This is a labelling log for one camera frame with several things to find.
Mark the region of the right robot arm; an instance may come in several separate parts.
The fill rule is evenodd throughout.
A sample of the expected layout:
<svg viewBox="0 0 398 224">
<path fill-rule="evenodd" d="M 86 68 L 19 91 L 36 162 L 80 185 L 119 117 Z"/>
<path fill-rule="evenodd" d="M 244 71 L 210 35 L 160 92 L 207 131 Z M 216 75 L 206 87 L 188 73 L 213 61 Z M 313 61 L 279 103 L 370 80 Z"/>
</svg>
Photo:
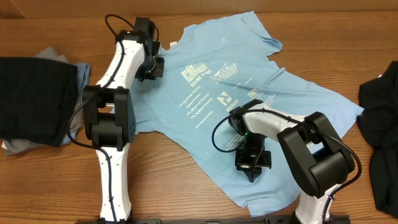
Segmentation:
<svg viewBox="0 0 398 224">
<path fill-rule="evenodd" d="M 265 140 L 279 143 L 297 185 L 298 207 L 291 216 L 269 216 L 265 223 L 350 223 L 347 215 L 329 213 L 334 194 L 354 171 L 354 159 L 328 118 L 321 112 L 298 116 L 252 100 L 229 112 L 229 125 L 243 137 L 235 147 L 235 166 L 250 182 L 270 168 Z"/>
</svg>

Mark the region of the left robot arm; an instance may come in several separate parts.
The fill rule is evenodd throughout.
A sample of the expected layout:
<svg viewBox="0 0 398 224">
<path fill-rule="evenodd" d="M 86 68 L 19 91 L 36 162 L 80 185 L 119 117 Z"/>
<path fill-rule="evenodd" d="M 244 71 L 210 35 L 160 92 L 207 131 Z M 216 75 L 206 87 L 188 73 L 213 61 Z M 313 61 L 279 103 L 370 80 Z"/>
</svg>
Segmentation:
<svg viewBox="0 0 398 224">
<path fill-rule="evenodd" d="M 101 171 L 102 205 L 97 223 L 132 222 L 127 157 L 136 134 L 136 117 L 129 90 L 134 80 L 156 80 L 164 71 L 164 59 L 158 56 L 158 28 L 150 19 L 136 18 L 131 30 L 115 35 L 115 44 L 104 76 L 82 92 L 85 133 Z"/>
</svg>

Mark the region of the light blue printed t-shirt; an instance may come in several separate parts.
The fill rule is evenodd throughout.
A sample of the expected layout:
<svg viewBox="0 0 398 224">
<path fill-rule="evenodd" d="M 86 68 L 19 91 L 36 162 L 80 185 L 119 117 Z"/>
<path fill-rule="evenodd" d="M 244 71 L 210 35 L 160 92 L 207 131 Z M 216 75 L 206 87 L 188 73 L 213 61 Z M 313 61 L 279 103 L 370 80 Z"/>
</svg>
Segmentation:
<svg viewBox="0 0 398 224">
<path fill-rule="evenodd" d="M 337 92 L 297 77 L 270 60 L 282 49 L 254 12 L 213 19 L 184 29 L 161 50 L 164 75 L 134 82 L 132 103 L 140 133 L 158 131 L 186 149 L 209 178 L 252 217 L 290 205 L 300 193 L 279 143 L 267 139 L 272 167 L 250 182 L 235 167 L 241 136 L 225 121 L 253 99 L 279 111 L 319 111 L 343 136 L 362 108 Z"/>
</svg>

